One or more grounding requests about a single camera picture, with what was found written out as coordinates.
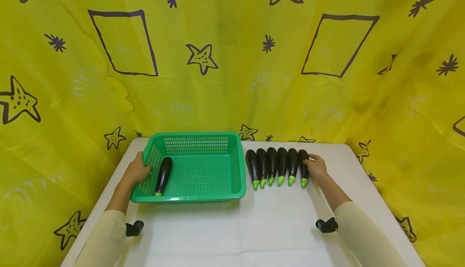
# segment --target yellow backdrop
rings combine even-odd
[[[347,143],[425,263],[465,261],[465,0],[0,4],[0,265],[58,266],[166,131]]]

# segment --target plastic laundry basket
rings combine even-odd
[[[165,192],[155,196],[161,161],[172,158]],[[149,177],[132,191],[132,202],[217,202],[244,196],[241,139],[233,132],[158,133],[144,149]]]

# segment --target hand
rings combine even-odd
[[[310,175],[317,181],[326,177],[328,172],[326,170],[326,164],[323,158],[316,154],[309,154],[308,156],[315,159],[315,161],[309,159],[303,161],[303,163],[307,166]]]
[[[142,160],[142,151],[139,151],[137,152],[134,161],[129,163],[128,168],[126,169],[126,172],[121,179],[121,182],[134,187],[136,184],[143,182],[148,177],[151,170],[151,165],[144,166],[144,161]]]

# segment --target beige sleeve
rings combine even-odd
[[[341,204],[334,216],[340,238],[363,267],[406,267],[385,234],[354,202]]]
[[[98,219],[74,267],[113,267],[126,241],[126,216],[107,210]]]

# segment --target eggplant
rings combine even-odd
[[[171,169],[173,166],[173,160],[171,157],[165,157],[160,165],[158,172],[157,187],[155,188],[155,196],[162,196],[165,192],[168,179],[171,175]]]
[[[294,148],[289,149],[289,177],[287,178],[287,184],[292,186],[297,175],[297,168],[299,168],[299,154]]]
[[[268,160],[266,157],[266,151],[263,148],[259,148],[257,150],[257,159],[259,161],[260,187],[263,189],[266,185],[266,178],[268,176]]]
[[[253,189],[257,190],[260,184],[257,154],[255,154],[255,151],[253,150],[247,150],[245,157],[247,157],[247,163],[249,165],[249,173],[250,179],[252,180]]]
[[[266,151],[268,158],[268,186],[272,186],[278,172],[278,152],[273,147],[268,148]]]
[[[299,150],[299,168],[300,168],[300,187],[304,189],[308,184],[308,177],[310,173],[308,172],[307,166],[304,164],[304,160],[308,159],[307,151],[301,149]]]
[[[283,184],[286,177],[288,166],[287,150],[284,148],[278,149],[278,186]]]

